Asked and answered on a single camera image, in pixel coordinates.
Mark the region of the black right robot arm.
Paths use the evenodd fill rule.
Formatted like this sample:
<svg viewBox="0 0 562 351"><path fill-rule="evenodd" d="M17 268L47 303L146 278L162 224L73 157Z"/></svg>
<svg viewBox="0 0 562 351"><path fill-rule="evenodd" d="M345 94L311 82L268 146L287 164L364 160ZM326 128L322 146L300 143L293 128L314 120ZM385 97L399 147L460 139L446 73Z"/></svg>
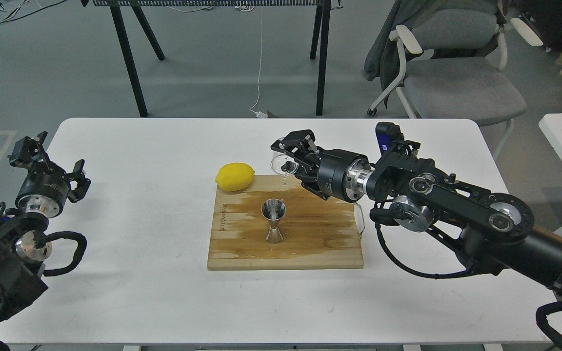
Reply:
<svg viewBox="0 0 562 351"><path fill-rule="evenodd" d="M406 140L400 127L379 122L375 128L381 157L326 150L315 144L311 130L288 133L271 145L289 157L282 169L319 198L349 203L366 195L373 202L370 219L384 253L399 268L417 277L462 278L498 275L509 268L562 297L562 237L534 224L531 209L519 198L457 180L418 158L418 142ZM388 248L382 225L400 225L428 233L450 249L464 266L458 273L421 273L400 262ZM536 312L540 331L562 350L562 334L548 322L562 312L562 300Z"/></svg>

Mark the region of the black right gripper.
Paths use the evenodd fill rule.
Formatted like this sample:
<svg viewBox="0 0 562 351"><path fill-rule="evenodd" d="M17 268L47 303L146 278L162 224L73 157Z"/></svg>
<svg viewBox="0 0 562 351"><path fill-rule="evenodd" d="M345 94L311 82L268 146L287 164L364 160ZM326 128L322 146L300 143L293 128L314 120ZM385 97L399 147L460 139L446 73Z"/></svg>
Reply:
<svg viewBox="0 0 562 351"><path fill-rule="evenodd" d="M335 197L354 203L367 193L367 181L373 173L368 158L341 149L321 150L310 129L292 131L275 140L270 148L301 166L317 166L315 175L299 174L298 180L304 189L323 200Z"/></svg>

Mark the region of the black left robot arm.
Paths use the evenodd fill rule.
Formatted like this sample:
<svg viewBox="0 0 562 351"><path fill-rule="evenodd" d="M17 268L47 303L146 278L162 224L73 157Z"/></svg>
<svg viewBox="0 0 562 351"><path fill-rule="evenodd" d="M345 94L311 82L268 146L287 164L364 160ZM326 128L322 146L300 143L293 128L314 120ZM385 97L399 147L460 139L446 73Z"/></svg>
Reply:
<svg viewBox="0 0 562 351"><path fill-rule="evenodd" d="M84 160L71 173L52 162L44 149L47 132L16 142L9 155L11 166L27 170L13 208L0 203L0 322L27 308L47 290L43 277L73 271L87 247L86 238L72 231L46 234L50 218L60 215L65 202L85 197L91 180L85 176ZM75 241L72 261L63 268L46 269L53 241ZM0 341L0 351L8 346Z"/></svg>

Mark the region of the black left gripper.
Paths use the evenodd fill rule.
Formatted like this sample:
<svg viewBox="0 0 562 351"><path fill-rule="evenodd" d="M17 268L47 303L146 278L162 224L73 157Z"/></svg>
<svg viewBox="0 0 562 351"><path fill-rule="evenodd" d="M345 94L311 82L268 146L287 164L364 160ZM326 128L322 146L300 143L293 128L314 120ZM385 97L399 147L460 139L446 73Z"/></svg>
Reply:
<svg viewBox="0 0 562 351"><path fill-rule="evenodd" d="M18 140L7 157L12 167L28 171L17 195L16 207L23 213L41 213L53 218L62 213L66 199L71 203L82 200L91 180L85 177L83 158L76 162L71 173L54 166L43 145L47 134L42 132L34 138ZM75 189L71 188L71 181L76 182Z"/></svg>

